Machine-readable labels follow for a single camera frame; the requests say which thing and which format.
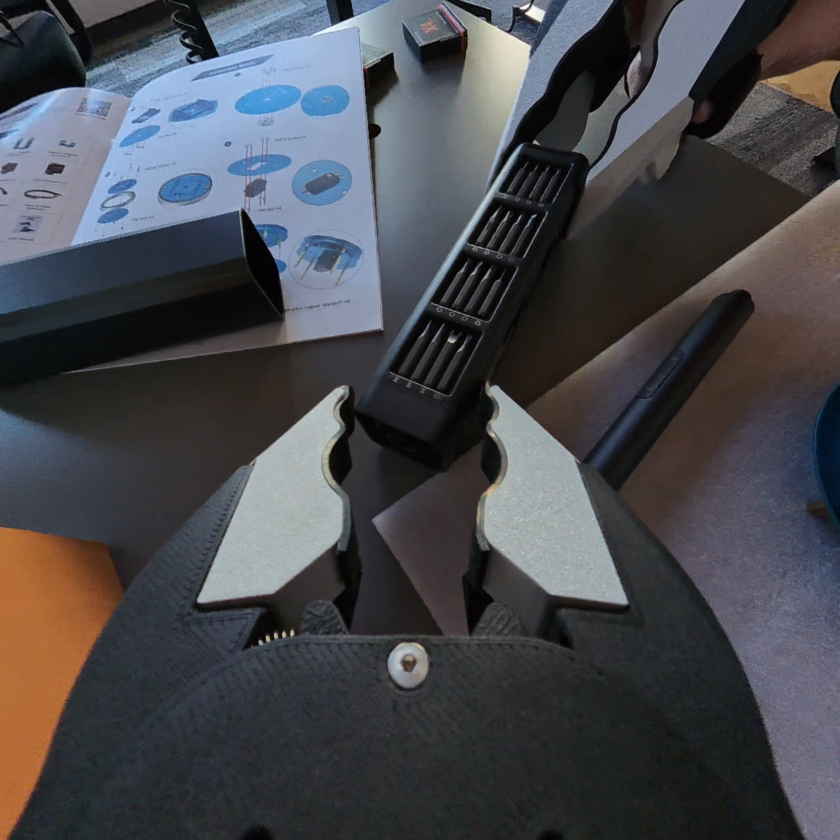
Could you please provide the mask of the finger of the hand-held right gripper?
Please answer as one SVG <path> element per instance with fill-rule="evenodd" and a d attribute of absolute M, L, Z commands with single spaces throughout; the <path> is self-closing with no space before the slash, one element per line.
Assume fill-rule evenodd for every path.
<path fill-rule="evenodd" d="M 677 3 L 661 25 L 645 84 L 616 118 L 588 186 L 658 179 L 696 105 L 778 24 L 781 2 Z"/>
<path fill-rule="evenodd" d="M 511 113 L 511 145 L 575 146 L 631 58 L 630 2 L 551 2 Z"/>

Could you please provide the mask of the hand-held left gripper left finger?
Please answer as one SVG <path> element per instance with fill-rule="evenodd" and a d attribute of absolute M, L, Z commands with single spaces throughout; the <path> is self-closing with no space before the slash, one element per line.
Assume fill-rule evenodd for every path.
<path fill-rule="evenodd" d="M 354 394 L 337 387 L 258 456 L 197 597 L 201 607 L 352 614 L 358 548 L 341 484 L 352 467 Z"/>

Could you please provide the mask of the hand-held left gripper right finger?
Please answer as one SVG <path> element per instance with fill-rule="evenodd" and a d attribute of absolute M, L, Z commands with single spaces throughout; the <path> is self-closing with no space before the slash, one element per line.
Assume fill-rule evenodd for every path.
<path fill-rule="evenodd" d="M 517 614 L 627 609 L 577 459 L 500 387 L 486 384 L 480 407 L 489 486 L 464 575 L 467 613 L 490 601 Z"/>

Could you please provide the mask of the black electric screwdriver pen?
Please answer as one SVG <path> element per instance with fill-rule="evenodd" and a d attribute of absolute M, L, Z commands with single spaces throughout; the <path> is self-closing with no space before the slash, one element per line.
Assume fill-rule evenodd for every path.
<path fill-rule="evenodd" d="M 584 462 L 620 490 L 751 318 L 745 290 L 715 297 L 596 442 Z"/>

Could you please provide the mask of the black screwdriver bit case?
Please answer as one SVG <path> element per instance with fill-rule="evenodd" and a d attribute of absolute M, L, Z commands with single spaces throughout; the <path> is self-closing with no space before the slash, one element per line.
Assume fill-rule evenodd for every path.
<path fill-rule="evenodd" d="M 435 470 L 475 444 L 485 381 L 588 171 L 582 154 L 517 147 L 355 409 L 371 440 Z"/>

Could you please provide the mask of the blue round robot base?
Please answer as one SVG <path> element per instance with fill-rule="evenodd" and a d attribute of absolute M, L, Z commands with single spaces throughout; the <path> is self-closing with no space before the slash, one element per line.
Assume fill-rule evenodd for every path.
<path fill-rule="evenodd" d="M 829 393 L 815 420 L 813 456 L 824 516 L 839 529 L 839 385 Z"/>

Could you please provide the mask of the dark grey desk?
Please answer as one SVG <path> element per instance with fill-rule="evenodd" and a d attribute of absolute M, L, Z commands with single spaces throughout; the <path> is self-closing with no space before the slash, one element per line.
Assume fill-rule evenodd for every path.
<path fill-rule="evenodd" d="M 484 195 L 528 59 L 468 17 L 464 59 L 421 66 L 400 21 L 355 19 L 395 52 L 373 97 L 384 332 L 63 374 L 2 390 L 2 526 L 106 543 L 127 584 L 240 466 L 335 386 L 364 392 Z M 527 406 L 799 209 L 808 197 L 694 137 L 556 250 L 494 380 Z"/>

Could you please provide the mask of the person's right hand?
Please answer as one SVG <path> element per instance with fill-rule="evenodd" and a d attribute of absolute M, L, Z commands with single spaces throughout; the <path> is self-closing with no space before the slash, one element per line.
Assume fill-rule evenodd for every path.
<path fill-rule="evenodd" d="M 798 1 L 758 47 L 759 78 L 781 77 L 839 59 L 839 1 Z"/>

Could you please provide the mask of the small black box red print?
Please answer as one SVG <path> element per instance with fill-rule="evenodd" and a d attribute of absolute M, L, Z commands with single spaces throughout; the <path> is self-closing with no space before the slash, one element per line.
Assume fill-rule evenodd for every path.
<path fill-rule="evenodd" d="M 468 48 L 466 27 L 446 3 L 402 22 L 404 38 L 420 62 L 461 56 Z"/>

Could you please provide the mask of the white foam sheet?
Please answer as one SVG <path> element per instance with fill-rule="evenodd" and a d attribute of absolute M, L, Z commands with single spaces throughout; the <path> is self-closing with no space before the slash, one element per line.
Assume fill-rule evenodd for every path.
<path fill-rule="evenodd" d="M 812 430 L 838 384 L 838 184 L 663 310 L 595 272 L 536 291 L 496 378 L 584 456 L 717 294 L 755 311 L 622 491 L 682 563 L 747 672 L 808 838 L 838 838 L 838 530 Z"/>

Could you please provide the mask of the small black box striped edge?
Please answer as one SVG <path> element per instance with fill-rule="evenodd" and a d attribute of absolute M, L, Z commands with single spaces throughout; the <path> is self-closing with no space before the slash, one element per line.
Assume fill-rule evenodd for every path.
<path fill-rule="evenodd" d="M 391 50 L 379 49 L 365 43 L 360 47 L 364 88 L 369 91 L 394 71 L 394 54 Z"/>

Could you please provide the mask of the dark metal case sleeve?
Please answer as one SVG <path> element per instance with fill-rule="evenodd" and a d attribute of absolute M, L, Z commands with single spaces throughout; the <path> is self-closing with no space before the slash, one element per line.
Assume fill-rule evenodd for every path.
<path fill-rule="evenodd" d="M 1 386 L 280 321 L 274 256 L 244 210 L 1 268 Z"/>

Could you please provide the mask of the white assembly manual blue pictures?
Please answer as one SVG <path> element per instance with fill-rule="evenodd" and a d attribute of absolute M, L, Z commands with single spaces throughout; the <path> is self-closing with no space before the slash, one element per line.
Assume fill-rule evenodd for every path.
<path fill-rule="evenodd" d="M 284 321 L 132 358 L 173 360 L 383 329 L 357 27 L 172 70 L 132 98 L 46 93 L 2 115 L 2 265 L 243 209 Z"/>

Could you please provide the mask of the black padded seat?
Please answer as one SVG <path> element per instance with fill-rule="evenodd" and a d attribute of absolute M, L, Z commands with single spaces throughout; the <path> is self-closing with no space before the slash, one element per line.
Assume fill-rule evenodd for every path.
<path fill-rule="evenodd" d="M 51 11 L 2 13 L 1 27 L 1 112 L 43 93 L 85 87 L 86 58 Z"/>

